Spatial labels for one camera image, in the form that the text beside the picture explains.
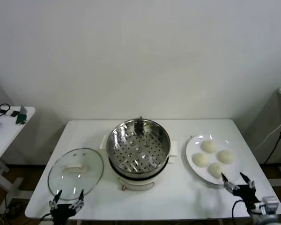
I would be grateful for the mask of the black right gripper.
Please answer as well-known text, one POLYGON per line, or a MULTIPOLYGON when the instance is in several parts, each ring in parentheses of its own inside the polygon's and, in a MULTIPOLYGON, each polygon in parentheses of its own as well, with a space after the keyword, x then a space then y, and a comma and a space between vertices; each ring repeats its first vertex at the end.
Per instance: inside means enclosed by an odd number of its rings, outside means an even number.
POLYGON ((238 185, 238 186, 229 182, 227 177, 223 173, 221 173, 221 175, 222 175, 224 188, 234 196, 240 197, 242 201, 245 203, 245 206, 248 210, 254 209, 255 204, 260 202, 260 200, 255 196, 256 194, 255 181, 250 180, 249 177, 247 177, 245 174, 240 172, 240 175, 245 181, 246 185, 238 185))

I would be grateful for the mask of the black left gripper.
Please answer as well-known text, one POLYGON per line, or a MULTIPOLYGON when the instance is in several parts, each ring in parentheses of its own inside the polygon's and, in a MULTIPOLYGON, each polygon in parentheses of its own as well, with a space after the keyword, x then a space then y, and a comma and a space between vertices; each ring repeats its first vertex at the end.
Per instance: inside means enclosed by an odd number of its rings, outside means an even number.
POLYGON ((52 201, 49 201, 50 213, 54 225, 65 225, 70 217, 76 215, 76 210, 81 210, 84 206, 84 190, 81 191, 78 200, 71 204, 58 204, 62 190, 57 190, 52 201))

